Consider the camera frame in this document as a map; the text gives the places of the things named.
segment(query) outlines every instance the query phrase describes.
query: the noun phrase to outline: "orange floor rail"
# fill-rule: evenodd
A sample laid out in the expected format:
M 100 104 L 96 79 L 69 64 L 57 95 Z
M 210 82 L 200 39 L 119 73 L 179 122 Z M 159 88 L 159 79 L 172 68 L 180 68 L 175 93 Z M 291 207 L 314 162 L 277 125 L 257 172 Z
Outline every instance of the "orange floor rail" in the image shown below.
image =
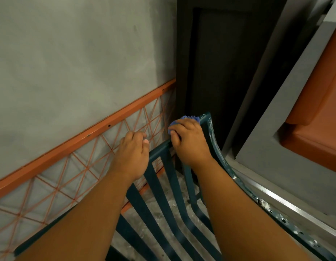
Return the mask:
M 107 118 L 98 122 L 97 124 L 89 127 L 85 131 L 79 133 L 73 138 L 67 140 L 63 144 L 55 147 L 49 152 L 41 155 L 39 158 L 31 161 L 25 166 L 19 168 L 18 170 L 12 172 L 5 178 L 0 180 L 0 198 L 13 191 L 19 185 L 23 184 L 32 177 L 38 175 L 42 171 L 46 170 L 52 166 L 57 161 L 61 160 L 65 156 L 69 155 L 71 152 L 80 148 L 87 142 L 91 141 L 95 137 L 99 136 L 110 127 L 116 125 L 123 119 L 127 118 L 131 114 L 143 108 L 145 105 L 160 97 L 162 94 L 175 86 L 175 79 L 165 83 L 164 85 L 158 87 L 157 89 L 149 92 L 143 97 L 137 99 L 131 104 L 125 106 L 116 113 L 111 114 Z

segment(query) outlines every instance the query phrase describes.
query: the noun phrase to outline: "forearm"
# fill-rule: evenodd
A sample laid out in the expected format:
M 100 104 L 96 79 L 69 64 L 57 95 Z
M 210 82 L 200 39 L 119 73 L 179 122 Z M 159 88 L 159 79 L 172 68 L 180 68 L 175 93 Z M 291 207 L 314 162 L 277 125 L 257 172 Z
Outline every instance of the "forearm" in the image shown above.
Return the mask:
M 130 183 L 109 172 L 17 260 L 104 260 Z
M 213 230 L 228 260 L 309 260 L 213 159 L 193 168 Z

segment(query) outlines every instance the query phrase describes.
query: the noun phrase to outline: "orange lattice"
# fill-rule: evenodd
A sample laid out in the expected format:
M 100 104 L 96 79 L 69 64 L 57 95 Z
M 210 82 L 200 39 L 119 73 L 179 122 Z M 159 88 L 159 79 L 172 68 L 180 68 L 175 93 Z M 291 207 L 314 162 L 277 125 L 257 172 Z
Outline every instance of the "orange lattice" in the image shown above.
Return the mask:
M 166 92 L 2 197 L 0 260 L 13 259 L 18 245 L 77 204 L 101 180 L 127 131 L 146 132 L 150 149 L 166 140 L 174 101 L 175 92 Z M 160 159 L 153 165 L 156 172 L 162 168 Z M 135 182 L 138 189 L 145 184 L 144 177 Z

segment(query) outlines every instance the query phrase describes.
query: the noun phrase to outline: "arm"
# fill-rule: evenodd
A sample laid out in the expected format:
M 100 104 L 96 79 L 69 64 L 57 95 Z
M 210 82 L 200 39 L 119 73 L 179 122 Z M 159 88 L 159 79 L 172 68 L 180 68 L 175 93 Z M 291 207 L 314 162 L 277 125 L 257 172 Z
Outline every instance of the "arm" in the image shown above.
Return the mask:
M 193 119 L 178 122 L 180 124 L 170 127 L 175 130 L 170 133 L 174 149 L 198 177 L 225 259 L 309 260 L 290 236 L 212 158 L 199 123 Z
M 127 189 L 148 166 L 149 144 L 143 137 L 144 133 L 128 132 L 107 175 L 16 260 L 104 261 Z

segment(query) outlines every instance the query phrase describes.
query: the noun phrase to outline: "teal chair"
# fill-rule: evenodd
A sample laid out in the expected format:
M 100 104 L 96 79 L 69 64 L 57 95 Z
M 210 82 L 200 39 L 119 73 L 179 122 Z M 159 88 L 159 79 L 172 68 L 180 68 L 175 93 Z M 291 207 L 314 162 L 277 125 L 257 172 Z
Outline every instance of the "teal chair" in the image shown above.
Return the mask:
M 276 212 L 274 209 L 271 209 L 268 204 L 256 196 L 247 186 L 241 181 L 241 179 L 235 174 L 232 168 L 228 165 L 225 159 L 222 157 L 220 149 L 216 143 L 213 123 L 211 121 L 211 116 L 209 113 L 204 114 L 200 117 L 201 127 L 203 129 L 205 138 L 208 142 L 210 152 L 212 156 L 218 161 L 221 167 L 225 169 L 228 175 L 239 185 L 239 187 L 254 201 L 254 203 L 258 204 L 259 207 L 262 208 L 277 224 L 283 228 L 288 234 L 290 234 L 293 238 L 295 238 L 298 242 L 300 242 L 303 246 L 305 246 L 309 251 L 311 251 L 314 255 L 316 255 L 321 260 L 336 260 L 336 257 L 331 254 L 328 250 L 322 247 L 319 243 L 317 243 L 313 238 L 311 238 L 306 233 L 299 230 L 292 222 L 282 216 L 280 213 Z M 176 220 L 173 216 L 173 213 L 170 209 L 162 186 L 157 178 L 156 172 L 152 166 L 152 162 L 156 160 L 158 157 L 162 159 L 166 174 L 168 176 L 168 180 L 170 183 L 170 187 L 173 191 L 174 199 L 176 201 L 176 205 L 180 212 L 181 218 L 186 225 L 186 227 L 191 231 L 191 233 L 196 237 L 196 239 L 203 245 L 203 247 L 209 252 L 209 254 L 217 261 L 222 260 L 221 253 L 214 247 L 214 245 L 204 236 L 204 234 L 194 225 L 190 217 L 188 216 L 186 206 L 184 203 L 183 195 L 180 189 L 180 185 L 178 182 L 178 177 L 176 175 L 175 167 L 173 164 L 173 160 L 170 154 L 169 149 L 172 147 L 171 141 L 168 140 L 154 150 L 150 152 L 150 162 L 148 164 L 148 168 L 144 173 L 144 176 L 150 186 L 154 197 L 157 200 L 157 203 L 171 229 L 176 239 L 180 242 L 183 248 L 186 250 L 188 255 L 193 260 L 203 260 L 200 254 L 196 251 L 193 245 L 187 240 L 184 234 L 181 232 Z M 200 197 L 202 199 L 201 193 L 195 194 L 194 183 L 192 179 L 191 168 L 183 165 L 183 174 L 186 180 L 186 186 L 188 189 L 189 202 L 191 203 L 191 208 L 196 214 L 196 216 L 205 224 L 205 226 L 213 232 L 211 227 L 211 223 L 209 218 L 203 214 L 201 209 L 197 204 L 197 199 Z M 140 218 L 143 220 L 145 225 L 148 227 L 152 235 L 155 237 L 159 245 L 165 251 L 166 255 L 171 260 L 181 260 L 177 253 L 174 251 L 170 243 L 167 241 L 165 235 L 159 228 L 156 220 L 148 209 L 145 201 L 139 194 L 137 188 L 134 184 L 127 191 L 126 195 L 129 202 L 132 204 Z M 60 219 L 62 219 L 68 212 L 61 215 L 55 221 L 50 223 L 44 229 L 40 230 L 30 239 L 22 243 L 18 246 L 14 254 L 15 256 L 22 253 L 26 250 L 32 243 L 34 243 L 37 239 L 39 239 L 44 233 L 46 233 L 54 224 L 56 224 Z M 120 215 L 118 224 L 116 226 L 116 230 L 118 233 L 131 245 L 135 250 L 142 255 L 142 257 L 146 260 L 159 260 L 157 256 L 153 253 L 148 245 L 142 240 L 142 238 L 135 232 L 135 230 L 131 227 L 131 225 L 126 221 L 126 219 Z M 124 257 L 118 250 L 114 247 L 110 246 L 108 254 L 105 260 L 128 260 Z

